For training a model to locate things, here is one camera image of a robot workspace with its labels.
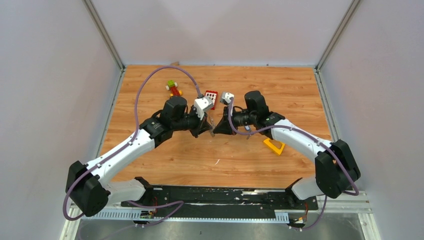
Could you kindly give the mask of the silver keyring with keys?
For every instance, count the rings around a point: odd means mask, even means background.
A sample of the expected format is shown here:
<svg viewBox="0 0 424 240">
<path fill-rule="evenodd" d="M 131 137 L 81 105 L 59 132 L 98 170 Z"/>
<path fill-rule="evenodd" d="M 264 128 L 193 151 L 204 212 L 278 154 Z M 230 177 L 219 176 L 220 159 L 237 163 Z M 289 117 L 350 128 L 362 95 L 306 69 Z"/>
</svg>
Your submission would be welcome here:
<svg viewBox="0 0 424 240">
<path fill-rule="evenodd" d="M 216 125 L 215 125 L 214 120 L 212 118 L 209 118 L 209 125 L 210 125 L 209 133 L 210 133 L 211 137 L 214 138 L 215 137 L 214 130 L 215 130 Z"/>
</svg>

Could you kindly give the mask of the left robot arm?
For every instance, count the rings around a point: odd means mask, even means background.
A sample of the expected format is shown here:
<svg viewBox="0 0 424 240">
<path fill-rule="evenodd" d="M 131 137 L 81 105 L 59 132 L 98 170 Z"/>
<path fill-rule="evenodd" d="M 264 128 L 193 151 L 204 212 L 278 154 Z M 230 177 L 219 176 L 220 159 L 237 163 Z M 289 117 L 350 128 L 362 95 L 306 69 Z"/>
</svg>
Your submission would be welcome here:
<svg viewBox="0 0 424 240">
<path fill-rule="evenodd" d="M 174 132 L 189 131 L 198 138 L 211 130 L 207 112 L 213 106 L 207 96 L 195 99 L 191 107 L 185 98 L 172 96 L 161 110 L 143 121 L 112 150 L 85 164 L 79 160 L 71 164 L 65 187 L 66 198 L 71 199 L 86 217 L 118 202 L 135 201 L 142 207 L 149 206 L 153 193 L 140 177 L 116 183 L 111 180 L 138 157 L 169 140 Z"/>
</svg>

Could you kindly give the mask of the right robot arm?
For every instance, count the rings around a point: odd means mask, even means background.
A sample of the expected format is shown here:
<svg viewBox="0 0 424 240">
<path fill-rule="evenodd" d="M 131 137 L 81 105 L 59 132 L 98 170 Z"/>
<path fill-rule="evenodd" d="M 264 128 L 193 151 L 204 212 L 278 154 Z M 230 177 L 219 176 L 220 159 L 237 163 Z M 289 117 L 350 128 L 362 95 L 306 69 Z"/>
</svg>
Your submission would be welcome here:
<svg viewBox="0 0 424 240">
<path fill-rule="evenodd" d="M 286 144 L 311 160 L 314 175 L 296 180 L 287 189 L 285 201 L 290 208 L 298 209 L 310 197 L 324 195 L 336 199 L 341 194 L 359 195 L 355 182 L 361 172 L 347 142 L 325 140 L 297 127 L 283 115 L 270 111 L 258 90 L 246 93 L 244 100 L 246 108 L 237 111 L 235 96 L 230 92 L 221 94 L 220 102 L 225 105 L 223 117 L 213 132 L 241 135 L 239 127 L 254 126 L 250 135 L 259 133 Z"/>
</svg>

